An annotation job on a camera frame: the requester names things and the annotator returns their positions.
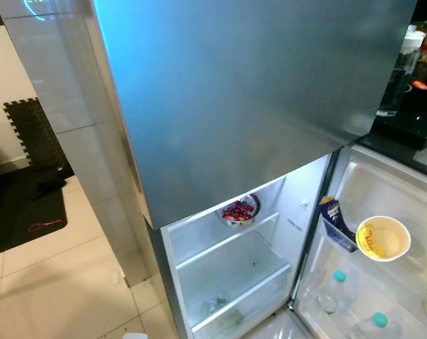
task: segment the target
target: teal bottle cap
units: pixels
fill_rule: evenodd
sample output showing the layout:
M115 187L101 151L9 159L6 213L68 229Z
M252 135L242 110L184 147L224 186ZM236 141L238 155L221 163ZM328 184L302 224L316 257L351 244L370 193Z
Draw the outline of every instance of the teal bottle cap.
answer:
M341 270L336 270L334 274L332 274L332 277L339 283L343 283L347 279L347 275Z
M387 325L387 318L384 314L376 312L372 317L373 323L380 328L384 328Z

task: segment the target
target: black foam mat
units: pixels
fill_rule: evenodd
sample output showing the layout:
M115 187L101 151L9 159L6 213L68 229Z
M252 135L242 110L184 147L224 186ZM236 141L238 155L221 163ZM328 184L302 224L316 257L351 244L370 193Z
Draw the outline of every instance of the black foam mat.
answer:
M0 175L0 253L66 226L64 184L33 166Z

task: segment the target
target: bowl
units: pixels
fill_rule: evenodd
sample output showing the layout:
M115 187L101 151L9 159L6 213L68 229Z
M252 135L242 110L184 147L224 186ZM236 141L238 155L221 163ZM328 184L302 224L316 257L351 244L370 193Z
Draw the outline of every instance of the bowl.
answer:
M379 215L365 219L357 227L356 244L374 261L392 261L408 252L411 235L397 219Z
M237 219L233 219L230 215L227 215L228 210L236 206L238 202L244 204L245 206L250 206L252 208L252 210L248 211L249 216L246 219L237 220ZM249 194L237 201L234 201L233 203L230 203L229 205L226 205L223 208L220 208L218 210L218 214L228 226L248 227L254 222L255 217L258 214L259 210L260 210L260 202L257 199L257 196L255 196L254 194Z

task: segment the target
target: freezer door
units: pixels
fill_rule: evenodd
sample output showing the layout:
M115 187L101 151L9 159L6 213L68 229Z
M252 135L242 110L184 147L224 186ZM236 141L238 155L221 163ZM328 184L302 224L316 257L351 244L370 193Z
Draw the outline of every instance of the freezer door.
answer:
M416 1L93 4L158 228L367 133Z
M347 227L374 215L402 222L411 248L391 262L377 262L359 250L347 251L314 221L313 245L299 281L293 309L319 338L348 338L357 321L382 312L401 339L427 339L427 177L365 148L344 148L335 164L328 196L335 196ZM316 297L336 270L346 273L337 310L326 314Z

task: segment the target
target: paper cup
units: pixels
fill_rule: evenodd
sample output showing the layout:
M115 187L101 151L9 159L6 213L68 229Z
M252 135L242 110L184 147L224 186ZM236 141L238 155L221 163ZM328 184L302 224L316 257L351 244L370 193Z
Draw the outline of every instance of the paper cup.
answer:
M365 237L369 230L371 237ZM411 235L400 221L380 215L361 222L356 231L356 243L359 250L370 259L392 261L408 252Z

